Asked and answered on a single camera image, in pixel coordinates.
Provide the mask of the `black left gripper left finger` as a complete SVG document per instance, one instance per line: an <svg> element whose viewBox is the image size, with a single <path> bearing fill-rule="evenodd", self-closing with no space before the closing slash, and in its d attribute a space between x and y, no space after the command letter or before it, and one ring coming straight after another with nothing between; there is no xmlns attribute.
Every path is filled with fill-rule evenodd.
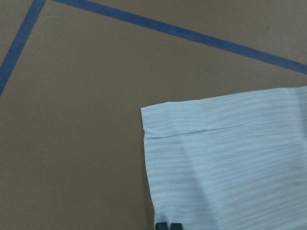
<svg viewBox="0 0 307 230"><path fill-rule="evenodd" d="M156 223L155 229L156 230L167 230L167 223L166 222Z"/></svg>

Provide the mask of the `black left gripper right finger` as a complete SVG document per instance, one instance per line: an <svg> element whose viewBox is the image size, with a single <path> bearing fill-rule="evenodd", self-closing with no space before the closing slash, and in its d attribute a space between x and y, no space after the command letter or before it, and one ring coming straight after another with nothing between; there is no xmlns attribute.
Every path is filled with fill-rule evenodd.
<svg viewBox="0 0 307 230"><path fill-rule="evenodd" d="M183 230L183 226L181 223L172 223L171 230Z"/></svg>

